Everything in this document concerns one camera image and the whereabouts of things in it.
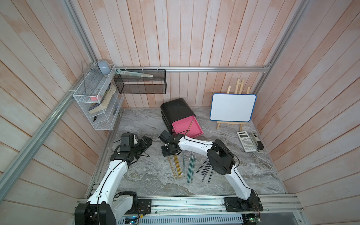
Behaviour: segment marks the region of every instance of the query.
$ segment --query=ventilation grille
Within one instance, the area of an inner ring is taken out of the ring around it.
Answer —
[[[132,224],[126,218],[122,217],[119,224]],[[243,218],[241,214],[232,215],[186,215],[186,216],[144,216],[139,219],[138,224],[242,224]]]

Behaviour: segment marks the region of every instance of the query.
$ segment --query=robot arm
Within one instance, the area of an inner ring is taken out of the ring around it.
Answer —
[[[219,139],[216,139],[214,142],[201,141],[182,134],[172,136],[167,131],[164,131],[159,138],[165,143],[165,146],[162,147],[164,156],[178,154],[181,150],[206,156],[209,158],[215,172],[226,177],[238,198],[251,201],[255,197],[255,193],[251,191],[251,188],[240,176],[235,166],[234,155]]]
[[[234,188],[237,199],[227,197],[224,199],[226,206],[231,204],[231,210],[243,210],[243,204],[248,208],[252,208],[254,202],[260,203],[255,192],[245,183],[235,166],[234,155],[225,146],[225,144],[216,139],[213,142],[201,141],[189,138],[185,135],[170,135],[164,131],[160,136],[160,140],[165,143],[161,147],[163,155],[176,155],[181,151],[191,151],[203,156],[207,156],[212,168],[219,174],[222,174]],[[138,202],[136,192],[121,192],[118,199],[113,202],[116,190],[121,182],[122,177],[126,173],[128,167],[133,164],[134,159],[139,159],[141,154],[152,144],[152,139],[143,136],[139,139],[139,143],[134,143],[134,134],[125,133],[121,137],[120,151],[115,150],[111,156],[109,168],[102,179],[95,193],[89,198],[85,204],[79,204],[75,209],[75,225],[84,224],[100,224],[113,225],[124,214],[146,214],[151,212],[151,200],[142,199],[142,204]]]

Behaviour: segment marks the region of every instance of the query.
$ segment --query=whiteboard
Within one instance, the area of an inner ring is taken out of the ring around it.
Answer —
[[[249,122],[255,101],[256,95],[214,94],[210,120]]]

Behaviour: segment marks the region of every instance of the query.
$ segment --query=gray marble surface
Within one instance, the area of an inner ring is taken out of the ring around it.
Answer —
[[[236,135],[239,125],[222,124],[217,130],[217,123],[210,121],[209,108],[193,108],[196,119],[204,134],[197,137],[199,140],[214,141],[220,139],[240,160],[238,170],[245,182],[259,194],[285,193],[282,181],[266,149],[260,152],[246,153],[241,147]],[[138,196],[167,196],[167,195],[224,195],[235,194],[234,189],[223,175],[214,172],[208,183],[207,174],[204,182],[203,175],[194,174],[193,182],[186,185],[186,174],[175,179],[167,157],[163,157],[161,146],[163,143],[158,136],[166,130],[161,119],[160,109],[126,109],[115,140],[121,138],[121,134],[132,132],[141,138],[143,135],[153,139],[153,144],[146,153],[150,157],[140,157],[139,161],[130,166],[124,178],[121,180],[118,191],[136,191]],[[252,122],[243,126],[247,132],[256,132]],[[119,142],[114,143],[112,151]],[[195,170],[205,161],[205,157],[196,154]],[[185,151],[185,168],[188,170],[191,153]],[[175,169],[174,158],[171,156],[172,165]],[[181,170],[183,171],[183,157],[178,155]]]

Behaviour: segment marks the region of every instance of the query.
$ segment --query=black mesh basket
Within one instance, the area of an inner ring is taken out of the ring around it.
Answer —
[[[114,81],[120,94],[166,94],[164,69],[127,69],[126,71],[151,74],[153,77],[115,74]]]

